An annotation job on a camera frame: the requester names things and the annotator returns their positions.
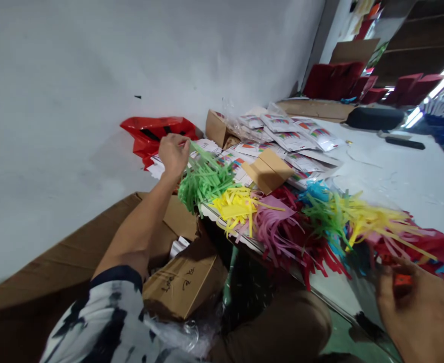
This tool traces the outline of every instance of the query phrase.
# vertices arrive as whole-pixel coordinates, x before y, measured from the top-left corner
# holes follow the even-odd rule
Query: green floor
[[[326,345],[323,353],[341,352],[351,353],[362,359],[366,363],[398,363],[401,362],[395,347],[391,343],[384,343],[383,346],[388,350],[391,358],[386,351],[370,341],[355,342],[349,335],[351,324],[340,314],[330,310],[333,322],[333,333]]]

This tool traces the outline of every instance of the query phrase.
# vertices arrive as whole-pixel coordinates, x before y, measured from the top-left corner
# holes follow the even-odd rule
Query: rainbow printed label
[[[249,142],[243,144],[242,147],[245,149],[255,149],[257,147],[257,143],[254,141],[249,141]]]
[[[273,145],[270,143],[261,144],[261,145],[259,145],[259,152],[263,152],[264,150],[271,148],[271,146],[273,146]]]
[[[299,135],[295,132],[285,132],[285,133],[278,133],[277,137],[285,140],[285,139],[289,139],[289,138],[297,138],[300,139]]]
[[[301,180],[308,179],[311,176],[311,174],[313,174],[313,172],[302,172],[299,170],[295,170],[295,172],[291,178],[294,179],[295,181],[299,182]]]
[[[257,116],[241,116],[241,118],[244,119],[245,121],[251,121],[251,120],[259,121],[259,117]]]
[[[241,158],[237,158],[231,164],[232,170],[233,171],[237,171],[237,169],[239,169],[242,166],[243,163],[244,163],[244,160],[242,160]]]
[[[326,131],[325,129],[316,129],[310,135],[317,138],[319,136],[325,136],[325,135],[329,136],[329,132]]]
[[[224,156],[221,156],[219,159],[217,159],[217,163],[219,163],[220,165],[224,165],[226,163],[226,161],[232,161],[235,158],[234,154],[227,154]]]
[[[305,130],[309,130],[310,128],[313,128],[315,126],[317,127],[318,125],[316,123],[314,123],[314,122],[304,122],[304,121],[301,121],[301,122],[298,122],[298,126],[304,128]]]
[[[271,122],[273,124],[286,124],[286,125],[289,125],[289,121],[284,119],[284,118],[273,118],[271,120]]]
[[[290,154],[288,155],[291,159],[295,159],[295,160],[301,160],[301,159],[309,159],[307,156],[295,153],[295,154]]]

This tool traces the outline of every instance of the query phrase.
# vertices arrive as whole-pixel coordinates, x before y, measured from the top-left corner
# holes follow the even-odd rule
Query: table
[[[376,132],[350,128],[323,120],[318,123],[344,141],[328,156],[344,162],[335,175],[347,176],[370,186],[396,207],[409,211],[416,223],[423,228],[435,228],[444,233],[444,151],[432,136],[412,135],[412,141],[422,142],[425,150],[388,144]],[[216,211],[207,205],[204,215],[217,220]],[[258,254],[264,248],[258,241],[241,238]],[[310,283],[315,293],[349,320],[360,311],[372,322],[383,328],[375,302],[375,288],[371,279],[358,277],[352,280],[332,273],[325,278],[321,272],[311,275]],[[299,269],[291,273],[301,279]]]

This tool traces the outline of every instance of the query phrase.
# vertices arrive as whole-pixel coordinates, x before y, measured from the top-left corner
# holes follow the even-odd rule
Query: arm
[[[183,142],[185,144],[181,148],[179,144]],[[165,172],[158,184],[121,224],[93,278],[120,265],[132,267],[143,279],[148,276],[150,244],[161,226],[170,196],[187,165],[189,150],[190,140],[181,135],[168,134],[161,140],[159,156]]]
[[[412,262],[394,258],[377,289],[383,324],[405,363],[444,363],[444,281]],[[394,287],[394,273],[412,276],[412,286]]]

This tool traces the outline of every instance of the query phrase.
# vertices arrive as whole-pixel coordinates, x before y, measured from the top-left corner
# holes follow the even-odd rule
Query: green paper strip
[[[190,153],[196,151],[200,158],[189,158],[192,168],[180,182],[178,198],[187,209],[195,214],[195,207],[203,202],[218,198],[227,188],[234,186],[234,175],[228,166],[220,166],[212,154],[202,150],[197,144],[190,143]]]

